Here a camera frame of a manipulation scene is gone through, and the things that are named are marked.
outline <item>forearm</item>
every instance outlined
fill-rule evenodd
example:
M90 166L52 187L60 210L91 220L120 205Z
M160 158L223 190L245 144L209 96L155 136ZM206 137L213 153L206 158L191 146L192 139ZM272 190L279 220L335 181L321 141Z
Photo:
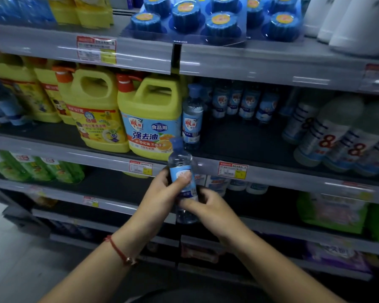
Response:
M148 238L130 219L112 235L112 240L127 257L136 258ZM111 243L103 242L40 302L107 302L129 268Z
M246 226L241 234L234 253L276 303L344 302Z

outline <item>yellow detergent jug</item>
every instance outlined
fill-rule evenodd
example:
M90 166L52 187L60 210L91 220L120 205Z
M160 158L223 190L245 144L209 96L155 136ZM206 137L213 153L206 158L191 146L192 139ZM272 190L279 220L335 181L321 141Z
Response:
M74 0L48 0L53 16L59 24L80 24Z
M62 66L52 69L86 145L103 151L128 152L129 144L118 110L115 75L95 69L76 70Z
M20 104L34 120L62 121L33 69L26 66L20 56L0 54L0 81L15 92Z
M65 62L38 57L29 57L28 59L34 65L34 72L55 106L59 117L62 118L64 123L75 125L70 111L59 92L56 73L52 70L53 66L59 66Z
M89 29L109 28L113 24L109 0L74 0L76 12L83 27Z
M181 89L170 76L146 77L138 90L135 76L117 74L118 106L128 135L129 147L137 155L167 160L172 137L181 136ZM171 92L160 91L168 88Z

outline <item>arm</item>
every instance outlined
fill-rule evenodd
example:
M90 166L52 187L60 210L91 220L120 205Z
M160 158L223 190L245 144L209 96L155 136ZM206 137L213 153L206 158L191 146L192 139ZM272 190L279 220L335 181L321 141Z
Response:
M190 181L190 173L170 186L168 170L163 169L152 181L135 214L112 235L116 246L135 259L160 230L174 204L175 197ZM40 303L107 302L125 277L125 266L109 242L103 242Z
M198 216L275 302L344 302L248 229L219 194L201 188L201 195L205 197L205 204L182 199L180 206Z

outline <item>hand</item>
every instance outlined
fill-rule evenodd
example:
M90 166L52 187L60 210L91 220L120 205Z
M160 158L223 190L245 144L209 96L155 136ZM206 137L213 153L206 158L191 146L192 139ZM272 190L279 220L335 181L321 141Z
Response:
M205 198L205 204L181 199L179 206L195 214L222 244L230 246L240 234L250 231L218 193L201 187L200 196Z
M175 198L191 181L190 171L183 173L171 185L168 185L168 176L169 169L165 167L152 180L139 208L129 220L140 227L142 235L148 240L159 232L163 221L174 205Z

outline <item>green package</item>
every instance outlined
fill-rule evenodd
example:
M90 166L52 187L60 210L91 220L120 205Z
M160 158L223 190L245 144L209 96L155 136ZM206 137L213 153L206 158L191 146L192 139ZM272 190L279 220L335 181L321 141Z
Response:
M11 154L35 180L51 181L55 178L39 157L14 152Z
M11 181L26 181L31 178L10 152L0 150L0 173Z
M41 160L46 163L46 168L61 182L79 183L84 179L82 167L77 163L45 157L41 157Z
M308 224L361 234L368 204L356 199L300 191L297 209L300 218Z

